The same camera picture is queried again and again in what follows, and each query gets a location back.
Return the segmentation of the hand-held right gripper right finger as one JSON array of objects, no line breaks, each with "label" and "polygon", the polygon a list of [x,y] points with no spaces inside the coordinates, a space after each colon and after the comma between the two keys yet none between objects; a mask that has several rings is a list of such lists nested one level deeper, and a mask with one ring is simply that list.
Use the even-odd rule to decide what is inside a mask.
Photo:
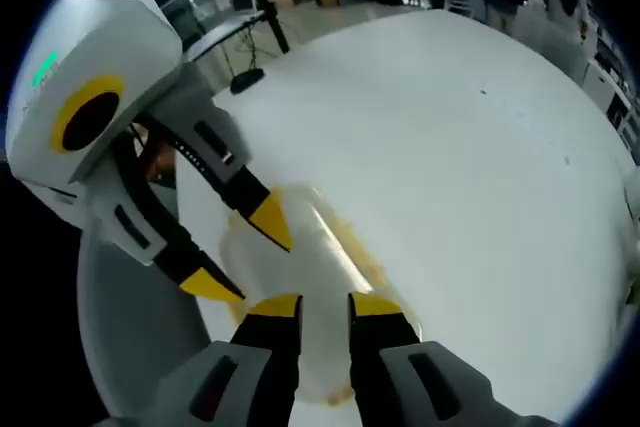
[{"label": "hand-held right gripper right finger", "polygon": [[348,295],[350,380],[364,426],[553,426],[498,402],[490,380],[436,341],[422,342],[398,304]]}]

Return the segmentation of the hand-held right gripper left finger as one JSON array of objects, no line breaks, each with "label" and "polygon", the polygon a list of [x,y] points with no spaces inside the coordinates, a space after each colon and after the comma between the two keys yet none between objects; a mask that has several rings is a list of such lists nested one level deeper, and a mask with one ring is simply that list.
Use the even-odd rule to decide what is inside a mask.
[{"label": "hand-held right gripper left finger", "polygon": [[158,384],[142,412],[101,426],[287,426],[299,386],[303,296],[265,299]]}]

